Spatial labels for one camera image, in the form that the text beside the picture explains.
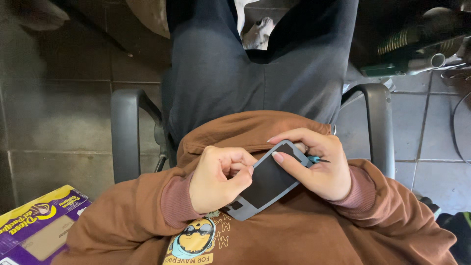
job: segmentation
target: sweatshirt cuff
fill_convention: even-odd
[[[194,171],[186,178],[175,176],[170,179],[163,189],[160,206],[165,222],[175,228],[181,229],[189,220],[201,218],[195,212],[190,200],[190,182]]]
[[[349,194],[338,201],[328,201],[349,213],[363,213],[373,207],[376,187],[368,173],[356,166],[349,166],[352,186]]]

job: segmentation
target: black armrest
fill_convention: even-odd
[[[366,100],[371,162],[383,175],[394,179],[391,94],[383,84],[356,85],[342,96],[342,107],[356,100],[352,96],[358,95],[358,91],[364,94]]]
[[[162,114],[141,89],[123,89],[111,95],[111,140],[114,183],[136,179],[141,174],[139,152],[139,107],[162,126]]]

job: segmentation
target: black adhesive pad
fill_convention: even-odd
[[[275,151],[289,154],[301,162],[288,144],[281,145]],[[280,167],[270,155],[254,168],[252,184],[242,191],[240,196],[259,209],[295,182],[296,179]]]

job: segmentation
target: cardboard box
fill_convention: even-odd
[[[0,216],[0,265],[47,265],[91,202],[66,185]]]

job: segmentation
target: black cable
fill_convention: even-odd
[[[471,165],[471,163],[469,163],[468,161],[466,161],[466,159],[463,158],[463,156],[461,155],[460,149],[458,147],[458,144],[456,143],[455,114],[456,114],[456,110],[458,109],[458,106],[460,106],[461,102],[463,102],[470,94],[471,94],[471,91],[469,91],[468,94],[466,94],[464,97],[462,97],[460,99],[460,101],[456,105],[455,109],[453,110],[453,113],[451,114],[451,137],[453,138],[453,144],[455,145],[455,150],[458,153],[458,155],[460,156],[461,160],[463,160],[468,165]]]

